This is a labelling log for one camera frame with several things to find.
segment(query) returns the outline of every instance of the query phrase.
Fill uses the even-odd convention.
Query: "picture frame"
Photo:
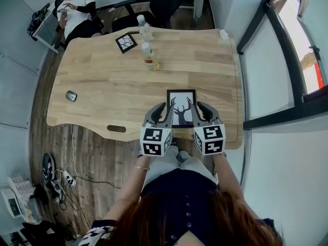
[[[173,128],[193,128],[191,105],[196,103],[195,89],[167,90],[167,111],[174,99]]]
[[[136,41],[129,32],[115,39],[115,41],[122,54],[137,46]]]

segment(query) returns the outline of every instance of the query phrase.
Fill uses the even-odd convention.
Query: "water bottle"
[[[141,38],[145,42],[149,42],[153,39],[152,31],[150,30],[150,25],[146,22],[145,17],[142,14],[137,16],[137,20],[139,23],[138,30],[141,35]]]
[[[159,69],[159,63],[157,61],[157,58],[155,57],[154,53],[152,52],[149,43],[143,43],[141,45],[141,49],[143,52],[143,55],[145,56],[145,63],[149,70],[158,70]]]

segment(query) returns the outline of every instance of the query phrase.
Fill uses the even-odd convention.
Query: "hand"
[[[61,19],[65,19],[67,17],[67,12],[61,13],[62,15],[60,16]]]
[[[66,3],[66,4],[63,4],[63,5],[65,6],[64,9],[66,9],[67,7],[69,7],[72,10],[76,10],[77,9],[77,6],[72,5],[71,3]]]

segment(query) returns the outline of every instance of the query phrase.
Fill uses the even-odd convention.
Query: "power strip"
[[[67,170],[64,171],[64,178],[69,185],[76,186],[76,180]]]

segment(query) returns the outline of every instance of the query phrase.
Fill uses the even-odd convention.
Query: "deer antler picture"
[[[195,99],[194,90],[168,90],[168,100],[170,107],[174,108],[173,126],[176,128],[192,127],[191,106]]]

